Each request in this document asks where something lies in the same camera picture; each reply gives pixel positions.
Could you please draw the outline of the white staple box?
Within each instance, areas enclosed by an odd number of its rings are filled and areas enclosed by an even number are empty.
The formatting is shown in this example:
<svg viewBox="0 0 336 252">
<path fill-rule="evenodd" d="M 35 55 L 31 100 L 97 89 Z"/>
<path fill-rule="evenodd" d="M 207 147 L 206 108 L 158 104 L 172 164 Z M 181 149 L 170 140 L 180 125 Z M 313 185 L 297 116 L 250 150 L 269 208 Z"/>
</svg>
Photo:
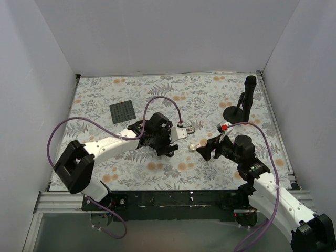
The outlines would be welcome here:
<svg viewBox="0 0 336 252">
<path fill-rule="evenodd" d="M 196 152 L 196 151 L 198 151 L 198 149 L 200 149 L 200 150 L 202 150 L 202 149 L 205 149 L 205 147 L 206 147 L 206 144 L 190 144 L 189 146 L 188 146 L 188 149 L 189 149 L 189 151 L 190 152 Z"/>
</svg>

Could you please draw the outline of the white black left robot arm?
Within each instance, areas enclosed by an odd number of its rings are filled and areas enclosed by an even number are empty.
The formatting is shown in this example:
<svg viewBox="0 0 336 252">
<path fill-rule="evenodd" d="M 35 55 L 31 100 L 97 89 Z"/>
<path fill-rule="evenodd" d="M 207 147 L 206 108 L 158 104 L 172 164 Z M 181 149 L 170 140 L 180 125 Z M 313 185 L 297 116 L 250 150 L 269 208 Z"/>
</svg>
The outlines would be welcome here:
<svg viewBox="0 0 336 252">
<path fill-rule="evenodd" d="M 93 199 L 98 209 L 111 206 L 112 198 L 102 182 L 92 177 L 93 169 L 100 163 L 121 153 L 149 146 L 158 156 L 172 156 L 178 149 L 178 128 L 166 116 L 157 112 L 150 120 L 136 122 L 116 136 L 94 142 L 70 142 L 54 166 L 71 194 L 82 193 Z"/>
</svg>

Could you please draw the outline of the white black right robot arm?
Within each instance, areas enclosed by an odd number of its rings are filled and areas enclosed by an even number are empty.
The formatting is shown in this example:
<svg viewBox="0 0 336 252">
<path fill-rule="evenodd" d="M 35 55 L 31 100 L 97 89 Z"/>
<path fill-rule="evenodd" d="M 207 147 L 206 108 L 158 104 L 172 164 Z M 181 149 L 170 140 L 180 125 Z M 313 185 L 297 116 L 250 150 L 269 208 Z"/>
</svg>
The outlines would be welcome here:
<svg viewBox="0 0 336 252">
<path fill-rule="evenodd" d="M 246 184 L 240 186 L 238 204 L 253 207 L 264 214 L 290 242 L 292 251 L 335 251 L 332 220 L 318 215 L 276 183 L 270 169 L 255 155 L 250 137 L 239 135 L 231 141 L 227 136 L 209 139 L 196 151 L 206 160 L 221 156 L 235 162 Z"/>
</svg>

